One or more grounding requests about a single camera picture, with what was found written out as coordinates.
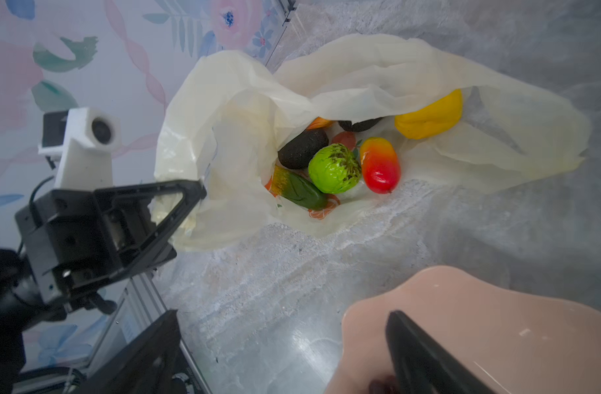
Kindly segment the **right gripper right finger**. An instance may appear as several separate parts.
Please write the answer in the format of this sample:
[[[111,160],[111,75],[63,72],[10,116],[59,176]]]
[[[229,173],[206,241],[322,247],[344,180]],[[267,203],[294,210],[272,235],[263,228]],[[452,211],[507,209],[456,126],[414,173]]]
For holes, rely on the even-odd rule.
[[[390,313],[385,334],[401,393],[494,393],[404,312]]]

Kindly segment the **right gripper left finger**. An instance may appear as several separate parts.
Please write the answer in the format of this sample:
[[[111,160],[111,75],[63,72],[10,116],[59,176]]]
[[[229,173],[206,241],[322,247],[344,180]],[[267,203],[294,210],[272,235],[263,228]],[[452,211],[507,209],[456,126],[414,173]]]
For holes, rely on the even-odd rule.
[[[180,327],[168,310],[76,391],[78,393],[186,393],[175,376],[180,353]]]

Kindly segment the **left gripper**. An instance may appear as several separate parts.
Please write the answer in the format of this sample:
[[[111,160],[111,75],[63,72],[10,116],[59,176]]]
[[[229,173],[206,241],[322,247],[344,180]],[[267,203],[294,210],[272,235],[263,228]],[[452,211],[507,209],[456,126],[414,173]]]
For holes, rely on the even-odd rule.
[[[154,223],[149,205],[175,197]],[[200,181],[177,180],[95,191],[52,190],[16,215],[39,295],[47,311],[116,311],[99,290],[175,259],[169,239],[207,196]]]

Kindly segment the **purple grape bunch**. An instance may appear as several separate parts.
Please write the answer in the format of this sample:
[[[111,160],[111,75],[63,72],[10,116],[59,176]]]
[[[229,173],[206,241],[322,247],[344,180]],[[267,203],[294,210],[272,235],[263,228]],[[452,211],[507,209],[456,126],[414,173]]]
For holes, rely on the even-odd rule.
[[[385,379],[374,379],[370,382],[369,394],[399,394],[396,378],[389,376]]]

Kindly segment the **yellow plastic bag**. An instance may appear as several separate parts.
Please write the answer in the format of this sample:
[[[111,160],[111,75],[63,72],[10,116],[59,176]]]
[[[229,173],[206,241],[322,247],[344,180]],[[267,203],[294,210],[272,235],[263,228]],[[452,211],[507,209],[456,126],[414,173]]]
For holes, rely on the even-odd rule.
[[[394,125],[454,90],[462,118],[411,140]],[[171,242],[212,251],[283,223],[311,236],[355,224],[383,202],[364,186],[332,211],[311,214],[266,190],[277,152],[315,118],[382,118],[405,180],[491,193],[578,168],[591,124],[571,102],[420,39],[350,34],[285,62],[276,72],[239,51],[202,57],[170,102],[157,140],[159,181],[203,181],[207,198]]]

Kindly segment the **pink scalloped plate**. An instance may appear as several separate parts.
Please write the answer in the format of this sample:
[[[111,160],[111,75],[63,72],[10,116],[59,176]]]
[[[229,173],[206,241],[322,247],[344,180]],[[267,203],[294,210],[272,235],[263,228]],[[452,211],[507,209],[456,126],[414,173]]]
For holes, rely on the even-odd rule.
[[[601,313],[495,287],[448,266],[352,305],[329,393],[365,393],[393,373],[385,336],[399,310],[497,393],[601,393]]]

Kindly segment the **green yellow cucumber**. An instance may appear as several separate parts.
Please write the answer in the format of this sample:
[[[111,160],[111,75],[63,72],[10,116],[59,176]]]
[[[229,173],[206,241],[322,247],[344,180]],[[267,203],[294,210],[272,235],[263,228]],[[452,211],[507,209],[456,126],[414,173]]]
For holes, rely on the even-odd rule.
[[[313,183],[291,170],[274,167],[269,191],[292,203],[313,211],[323,210],[328,205],[328,197]]]

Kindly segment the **dark avocado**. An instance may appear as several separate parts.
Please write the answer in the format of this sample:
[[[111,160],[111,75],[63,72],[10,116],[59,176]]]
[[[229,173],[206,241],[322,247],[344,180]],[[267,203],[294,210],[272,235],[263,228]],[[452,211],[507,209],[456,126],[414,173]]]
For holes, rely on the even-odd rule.
[[[324,129],[303,131],[278,151],[278,160],[288,169],[302,170],[328,144],[328,135]]]
[[[360,122],[339,121],[338,125],[343,129],[343,131],[359,133],[368,131],[369,129],[377,125],[381,120],[382,118],[374,118]]]

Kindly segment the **green custard apple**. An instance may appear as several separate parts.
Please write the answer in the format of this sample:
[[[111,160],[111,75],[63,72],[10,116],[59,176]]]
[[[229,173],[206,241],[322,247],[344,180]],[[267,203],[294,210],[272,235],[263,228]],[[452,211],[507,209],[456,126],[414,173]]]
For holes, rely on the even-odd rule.
[[[361,177],[361,165],[344,144],[330,144],[310,161],[308,173],[313,184],[323,193],[337,195],[355,187]]]

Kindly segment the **red yellow mango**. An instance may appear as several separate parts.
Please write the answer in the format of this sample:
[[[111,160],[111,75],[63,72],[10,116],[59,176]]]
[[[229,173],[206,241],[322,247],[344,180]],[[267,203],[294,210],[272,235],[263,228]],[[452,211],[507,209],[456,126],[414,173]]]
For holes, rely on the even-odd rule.
[[[333,124],[333,121],[324,119],[324,118],[315,118],[306,128],[306,131],[322,129],[325,127],[330,127]]]

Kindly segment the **red yellow peach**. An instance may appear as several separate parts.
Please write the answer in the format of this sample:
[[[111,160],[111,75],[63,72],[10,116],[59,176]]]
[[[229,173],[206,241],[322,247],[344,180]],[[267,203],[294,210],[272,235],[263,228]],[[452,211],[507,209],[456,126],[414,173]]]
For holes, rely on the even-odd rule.
[[[401,180],[397,152],[384,138],[371,137],[360,148],[362,176],[372,192],[391,194]]]

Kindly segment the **yellow lemon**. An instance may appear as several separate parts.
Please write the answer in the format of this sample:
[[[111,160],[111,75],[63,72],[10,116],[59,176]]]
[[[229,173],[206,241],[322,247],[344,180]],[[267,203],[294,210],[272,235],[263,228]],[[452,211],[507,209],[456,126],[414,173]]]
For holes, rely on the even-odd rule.
[[[461,120],[462,110],[462,92],[454,90],[418,111],[395,116],[394,125],[406,138],[422,140],[452,129]]]

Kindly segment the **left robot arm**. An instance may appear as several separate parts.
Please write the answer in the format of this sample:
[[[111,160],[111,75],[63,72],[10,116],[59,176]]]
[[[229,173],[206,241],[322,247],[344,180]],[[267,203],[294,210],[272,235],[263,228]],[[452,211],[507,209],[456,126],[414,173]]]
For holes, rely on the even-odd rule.
[[[32,197],[15,217],[24,248],[0,247],[0,393],[25,365],[24,331],[79,309],[115,312],[99,290],[174,259],[170,239],[206,194],[178,180]]]

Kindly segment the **left corner aluminium post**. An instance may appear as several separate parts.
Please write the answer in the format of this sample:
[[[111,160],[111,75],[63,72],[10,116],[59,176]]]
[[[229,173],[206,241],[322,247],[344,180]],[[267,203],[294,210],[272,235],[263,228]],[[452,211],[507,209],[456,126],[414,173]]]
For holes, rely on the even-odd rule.
[[[279,45],[287,26],[291,22],[292,14],[300,4],[297,0],[265,0],[262,1],[264,6],[264,18],[262,26],[264,33],[272,31],[272,34],[266,39],[270,44],[270,49],[267,49],[264,55],[264,65],[268,66],[271,62],[274,50]]]

